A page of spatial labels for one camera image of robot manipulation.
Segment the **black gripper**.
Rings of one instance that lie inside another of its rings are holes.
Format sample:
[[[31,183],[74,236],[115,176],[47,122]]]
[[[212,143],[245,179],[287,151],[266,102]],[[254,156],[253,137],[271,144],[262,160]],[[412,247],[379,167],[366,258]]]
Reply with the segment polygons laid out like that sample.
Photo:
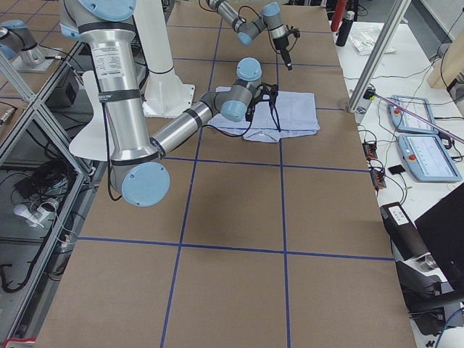
[[[281,53],[281,58],[287,70],[292,70],[291,57],[287,51],[289,46],[289,36],[293,36],[295,39],[298,39],[300,37],[299,29],[294,28],[293,26],[289,27],[288,25],[280,25],[279,27],[272,29],[272,41],[274,48],[277,52]]]
[[[260,102],[267,102],[271,113],[273,113],[275,109],[276,99],[278,98],[277,84],[261,83],[257,88],[257,92],[257,96],[252,98],[247,108],[245,115],[245,120],[247,122],[251,122],[253,120],[255,107]]]

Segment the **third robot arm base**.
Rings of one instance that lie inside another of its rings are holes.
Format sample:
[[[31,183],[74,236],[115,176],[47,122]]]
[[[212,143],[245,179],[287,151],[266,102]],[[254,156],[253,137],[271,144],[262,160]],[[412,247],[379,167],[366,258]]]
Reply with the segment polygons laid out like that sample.
[[[52,59],[46,58],[47,49],[38,45],[22,20],[1,23],[1,53],[19,72],[44,73],[52,64]]]

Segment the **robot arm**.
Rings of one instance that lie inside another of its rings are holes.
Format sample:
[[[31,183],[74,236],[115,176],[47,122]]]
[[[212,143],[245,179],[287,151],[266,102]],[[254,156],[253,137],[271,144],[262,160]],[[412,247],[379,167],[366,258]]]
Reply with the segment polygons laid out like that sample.
[[[90,92],[104,122],[108,192],[138,207],[170,188],[162,165],[216,115],[251,120],[255,105],[277,88],[262,81],[261,64],[246,57],[227,90],[193,100],[194,86],[176,75],[159,1],[61,1],[60,27],[90,50],[96,87]]]
[[[280,5],[276,1],[265,5],[260,12],[249,5],[241,5],[235,10],[223,0],[204,2],[207,8],[198,1],[200,8],[219,14],[231,26],[243,46],[249,46],[262,32],[266,32],[271,49],[283,60],[287,70],[293,69],[290,52],[301,34],[298,28],[284,23]]]

